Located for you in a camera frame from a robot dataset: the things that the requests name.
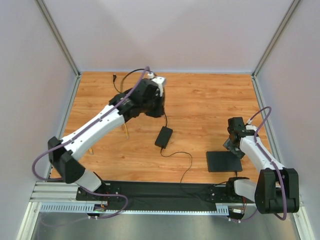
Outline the black network switch box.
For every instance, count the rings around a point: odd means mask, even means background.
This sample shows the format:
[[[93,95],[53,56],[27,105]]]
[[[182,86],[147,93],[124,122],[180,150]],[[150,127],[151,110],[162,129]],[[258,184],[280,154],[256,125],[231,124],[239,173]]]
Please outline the black network switch box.
[[[242,172],[241,160],[230,151],[207,151],[209,173]]]

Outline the aluminium frame post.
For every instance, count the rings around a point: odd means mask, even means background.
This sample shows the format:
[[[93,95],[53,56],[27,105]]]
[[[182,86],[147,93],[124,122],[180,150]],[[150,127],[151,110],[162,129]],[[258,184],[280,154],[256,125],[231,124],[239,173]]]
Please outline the aluminium frame post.
[[[37,5],[40,13],[42,14],[42,17],[44,21],[46,22],[47,26],[49,27],[55,41],[57,42],[60,50],[62,51],[62,54],[64,55],[67,63],[69,64],[70,68],[72,69],[75,76],[78,78],[81,75],[81,72],[79,68],[77,67],[70,51],[68,50],[68,47],[63,40],[63,37],[49,11],[49,8],[47,7],[44,0],[35,0],[35,4]]]
[[[268,60],[270,54],[272,53],[273,49],[276,47],[278,41],[280,40],[282,34],[284,33],[287,25],[289,24],[290,20],[294,16],[297,8],[301,4],[302,0],[292,0],[287,11],[285,12],[283,18],[281,19],[278,27],[276,28],[273,36],[271,37],[266,49],[264,50],[261,58],[259,59],[256,67],[254,68],[253,72],[251,73],[251,78],[255,80],[262,70],[263,66],[265,65],[266,61]]]

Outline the black base mat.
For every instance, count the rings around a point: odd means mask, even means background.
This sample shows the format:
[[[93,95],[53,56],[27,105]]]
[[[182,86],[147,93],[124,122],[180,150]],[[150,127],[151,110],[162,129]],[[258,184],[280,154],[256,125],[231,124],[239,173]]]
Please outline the black base mat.
[[[96,194],[76,188],[75,200],[95,212],[208,213],[230,203],[225,184],[110,181]]]

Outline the right aluminium frame post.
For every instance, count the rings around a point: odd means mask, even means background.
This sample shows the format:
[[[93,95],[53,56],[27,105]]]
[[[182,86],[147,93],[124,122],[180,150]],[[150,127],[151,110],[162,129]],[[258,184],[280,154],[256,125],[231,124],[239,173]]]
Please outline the right aluminium frame post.
[[[273,49],[276,47],[278,41],[280,40],[282,34],[284,33],[287,25],[289,24],[290,20],[294,16],[297,8],[301,4],[302,0],[292,0],[287,11],[285,12],[283,18],[281,19],[278,27],[276,28],[273,36],[271,37],[266,49],[264,50],[261,58],[259,59],[256,67],[254,68],[253,72],[251,73],[251,78],[255,80],[262,70],[263,66],[265,65],[266,61],[268,60],[270,54],[272,53]]]

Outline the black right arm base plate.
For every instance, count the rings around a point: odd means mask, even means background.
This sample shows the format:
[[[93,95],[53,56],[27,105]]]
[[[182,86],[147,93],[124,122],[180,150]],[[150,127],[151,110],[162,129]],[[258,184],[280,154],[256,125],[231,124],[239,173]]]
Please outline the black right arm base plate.
[[[214,203],[241,203],[241,196],[229,193],[225,185],[213,185],[209,188],[209,199]]]

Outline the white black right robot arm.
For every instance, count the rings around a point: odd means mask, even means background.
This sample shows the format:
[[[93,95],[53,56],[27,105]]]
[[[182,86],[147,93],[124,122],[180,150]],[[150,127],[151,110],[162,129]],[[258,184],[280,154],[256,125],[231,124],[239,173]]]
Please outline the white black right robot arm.
[[[240,159],[247,156],[259,173],[257,182],[247,177],[229,178],[228,192],[254,202],[261,214],[298,212],[298,172],[276,160],[263,145],[256,126],[245,123],[242,117],[232,117],[227,122],[229,137],[224,147]]]

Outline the aluminium frame rail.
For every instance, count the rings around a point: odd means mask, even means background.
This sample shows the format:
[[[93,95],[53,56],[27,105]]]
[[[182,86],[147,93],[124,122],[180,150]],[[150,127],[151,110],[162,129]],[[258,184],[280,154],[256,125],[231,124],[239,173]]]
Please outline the aluminium frame rail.
[[[108,194],[109,197],[127,196],[129,200],[133,198],[148,198],[148,199],[199,199],[208,202],[209,187],[217,185],[225,185],[228,192],[242,197],[242,203],[253,203],[255,195],[255,187],[253,184],[249,190],[242,193],[236,193],[229,183],[174,183],[174,182],[138,182],[138,181],[108,181],[109,184],[119,184],[121,186],[120,194]],[[74,202],[78,191],[78,185],[66,184],[63,182],[37,182],[33,188],[30,200],[32,202]]]

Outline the left aluminium frame post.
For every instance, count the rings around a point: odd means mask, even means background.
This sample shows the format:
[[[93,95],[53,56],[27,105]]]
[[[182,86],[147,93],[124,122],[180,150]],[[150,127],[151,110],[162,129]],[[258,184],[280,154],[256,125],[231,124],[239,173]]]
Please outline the left aluminium frame post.
[[[70,68],[72,69],[75,76],[78,78],[81,75],[81,72],[79,68],[77,67],[70,51],[68,50],[68,47],[63,40],[63,37],[49,11],[49,8],[47,7],[44,0],[35,0],[35,4],[37,5],[40,13],[42,14],[42,17],[44,21],[46,22],[47,26],[49,27],[55,41],[57,42],[60,50],[62,51],[62,54],[64,55],[67,63],[69,64]]]

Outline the black power adapter brick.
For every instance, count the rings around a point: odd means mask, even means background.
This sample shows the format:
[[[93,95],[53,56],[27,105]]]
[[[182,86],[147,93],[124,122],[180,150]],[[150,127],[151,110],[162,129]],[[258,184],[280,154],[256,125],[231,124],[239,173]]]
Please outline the black power adapter brick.
[[[169,140],[173,134],[173,130],[166,126],[163,126],[155,140],[155,146],[165,149],[169,143]]]

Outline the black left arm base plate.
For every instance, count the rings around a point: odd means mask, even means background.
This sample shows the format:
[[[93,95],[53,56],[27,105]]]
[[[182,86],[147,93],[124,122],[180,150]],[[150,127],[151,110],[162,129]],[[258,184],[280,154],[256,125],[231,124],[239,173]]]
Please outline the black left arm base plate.
[[[121,193],[119,184],[107,184],[105,190],[96,190],[95,194],[89,193],[82,187],[78,187],[75,199],[77,201],[112,201],[118,202],[121,200],[119,196],[102,196],[102,195],[118,195]]]

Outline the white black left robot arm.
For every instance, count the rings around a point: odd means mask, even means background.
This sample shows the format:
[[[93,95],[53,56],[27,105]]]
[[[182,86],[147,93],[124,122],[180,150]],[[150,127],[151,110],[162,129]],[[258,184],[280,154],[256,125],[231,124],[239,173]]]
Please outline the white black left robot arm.
[[[106,184],[79,160],[101,138],[141,113],[160,118],[164,115],[165,77],[141,79],[133,88],[116,94],[91,120],[73,133],[48,141],[49,161],[66,184],[75,183],[93,193],[105,194]]]

